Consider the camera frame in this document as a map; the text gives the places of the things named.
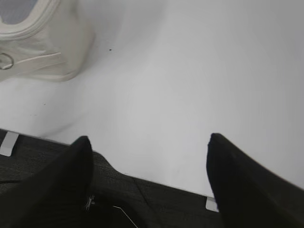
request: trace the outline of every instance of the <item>metal ring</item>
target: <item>metal ring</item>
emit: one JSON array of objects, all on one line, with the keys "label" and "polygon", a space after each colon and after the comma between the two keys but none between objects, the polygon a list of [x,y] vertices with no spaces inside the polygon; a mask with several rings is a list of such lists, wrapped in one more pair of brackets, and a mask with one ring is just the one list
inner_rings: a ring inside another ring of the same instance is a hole
[{"label": "metal ring", "polygon": [[8,67],[8,68],[2,68],[2,67],[0,67],[0,70],[8,70],[8,69],[11,69],[11,68],[13,67],[14,63],[15,63],[13,57],[10,56],[10,55],[8,55],[8,54],[6,54],[6,53],[0,53],[0,56],[1,56],[1,55],[4,55],[4,56],[8,57],[8,58],[11,60],[11,66]]}]

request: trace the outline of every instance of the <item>dark gray carpet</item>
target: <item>dark gray carpet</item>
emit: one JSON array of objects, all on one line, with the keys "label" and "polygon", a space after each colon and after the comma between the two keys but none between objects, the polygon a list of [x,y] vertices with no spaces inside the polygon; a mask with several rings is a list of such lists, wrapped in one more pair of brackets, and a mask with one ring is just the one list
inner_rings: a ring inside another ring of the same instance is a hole
[{"label": "dark gray carpet", "polygon": [[[6,131],[0,130],[0,143]],[[20,135],[11,157],[0,155],[0,181],[23,180],[42,169],[67,146]],[[149,228],[222,228],[219,213],[205,209],[206,197],[117,172],[94,154],[96,193],[123,200]],[[0,194],[15,184],[0,184]]]}]

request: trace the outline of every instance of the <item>white paper tab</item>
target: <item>white paper tab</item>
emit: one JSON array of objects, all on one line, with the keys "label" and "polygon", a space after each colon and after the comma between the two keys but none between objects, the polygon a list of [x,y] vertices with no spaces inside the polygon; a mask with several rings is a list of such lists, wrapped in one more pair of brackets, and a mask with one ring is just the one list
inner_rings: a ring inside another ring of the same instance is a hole
[{"label": "white paper tab", "polygon": [[7,132],[0,147],[0,154],[4,156],[11,156],[13,147],[18,139],[19,134],[14,132]]},{"label": "white paper tab", "polygon": [[216,203],[216,201],[215,201],[214,198],[207,197],[206,209],[212,210],[212,211],[215,211],[215,212],[218,212],[218,211],[219,211],[218,205],[217,205],[217,203]]}]

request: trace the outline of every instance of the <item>white floor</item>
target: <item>white floor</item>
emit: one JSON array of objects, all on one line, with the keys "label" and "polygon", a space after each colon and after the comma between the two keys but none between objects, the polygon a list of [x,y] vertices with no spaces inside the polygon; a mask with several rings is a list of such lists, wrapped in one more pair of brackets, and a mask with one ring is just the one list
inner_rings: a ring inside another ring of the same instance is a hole
[{"label": "white floor", "polygon": [[0,128],[88,135],[118,171],[208,196],[219,132],[304,188],[304,1],[82,3],[96,30],[82,72],[1,82]]}]

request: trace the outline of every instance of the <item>bag strap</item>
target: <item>bag strap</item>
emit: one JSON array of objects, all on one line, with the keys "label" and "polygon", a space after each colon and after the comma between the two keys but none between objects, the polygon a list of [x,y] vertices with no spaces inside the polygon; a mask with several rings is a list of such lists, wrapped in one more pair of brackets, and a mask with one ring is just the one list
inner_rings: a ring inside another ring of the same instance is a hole
[{"label": "bag strap", "polygon": [[6,53],[0,53],[0,56],[1,55],[5,56],[6,59],[9,59],[9,63],[0,67],[0,80],[66,62],[61,55],[61,52],[28,58],[18,62],[14,62],[14,59]]}]

